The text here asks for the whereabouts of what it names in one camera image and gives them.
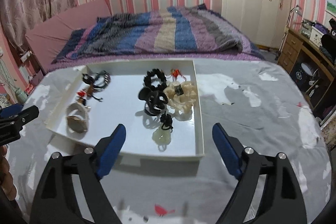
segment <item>desk drawer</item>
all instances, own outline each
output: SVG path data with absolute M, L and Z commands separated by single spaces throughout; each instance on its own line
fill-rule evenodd
M 303 42 L 297 37 L 293 36 L 291 33 L 287 35 L 286 43 L 290 45 L 297 52 L 300 51 Z
M 281 53 L 278 65 L 283 67 L 286 70 L 286 72 L 290 73 L 294 66 L 294 63 L 284 53 Z
M 287 57 L 293 62 L 295 63 L 299 53 L 293 49 L 286 41 L 285 45 L 283 46 L 282 49 L 282 53 L 284 53 L 285 55 L 287 55 Z

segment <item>framed painting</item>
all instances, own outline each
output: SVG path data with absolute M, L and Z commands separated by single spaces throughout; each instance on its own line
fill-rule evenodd
M 336 17 L 336 0 L 327 0 L 326 3 L 325 10 L 332 16 Z

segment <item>human hand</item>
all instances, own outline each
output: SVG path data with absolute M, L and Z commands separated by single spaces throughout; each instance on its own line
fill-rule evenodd
M 9 200 L 14 200 L 16 197 L 16 188 L 13 184 L 13 177 L 9 172 L 9 163 L 5 158 L 7 154 L 6 146 L 0 146 L 0 177 L 1 188 Z

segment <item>white round logo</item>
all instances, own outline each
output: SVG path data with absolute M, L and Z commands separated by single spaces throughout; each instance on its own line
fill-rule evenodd
M 301 74 L 299 71 L 296 72 L 296 78 L 297 78 L 298 80 L 301 80 L 301 79 L 302 79 L 302 74 Z

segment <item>white tray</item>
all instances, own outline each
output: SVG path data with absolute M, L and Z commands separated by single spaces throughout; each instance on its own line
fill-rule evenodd
M 143 88 L 143 78 L 148 70 L 159 68 L 166 74 L 171 69 L 178 68 L 181 73 L 195 85 L 196 75 L 192 60 L 158 59 L 110 61 L 90 64 L 78 72 L 78 76 L 59 104 L 55 107 L 47 121 L 47 128 L 67 138 L 95 146 L 97 142 L 111 135 L 119 123 L 126 127 L 126 141 L 121 154 L 132 154 L 141 158 L 155 157 L 161 160 L 199 160 L 204 156 L 204 142 L 199 98 L 194 104 L 192 115 L 175 117 L 174 111 L 167 109 L 173 118 L 171 142 L 165 151 L 160 151 L 152 140 L 152 134 L 161 126 L 160 116 L 150 117 L 143 111 L 144 101 L 138 99 L 138 93 Z M 66 123 L 66 108 L 75 102 L 76 92 L 88 85 L 82 82 L 82 73 L 107 71 L 111 75 L 109 86 L 95 97 L 103 97 L 102 102 L 91 98 L 87 105 L 89 112 L 89 130 L 85 134 L 71 133 Z

